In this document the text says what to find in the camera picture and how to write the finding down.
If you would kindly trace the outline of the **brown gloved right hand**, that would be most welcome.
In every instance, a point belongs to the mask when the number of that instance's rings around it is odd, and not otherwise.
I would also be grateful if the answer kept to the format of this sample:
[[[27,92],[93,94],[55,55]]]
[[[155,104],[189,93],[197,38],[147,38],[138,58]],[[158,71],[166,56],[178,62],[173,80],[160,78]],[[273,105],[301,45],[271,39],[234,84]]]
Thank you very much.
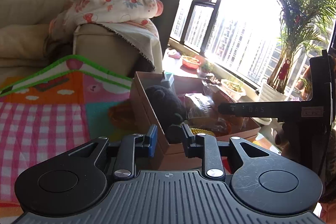
[[[335,129],[329,133],[319,126],[284,123],[274,141],[281,155],[316,173],[323,183],[321,203],[335,203]]]

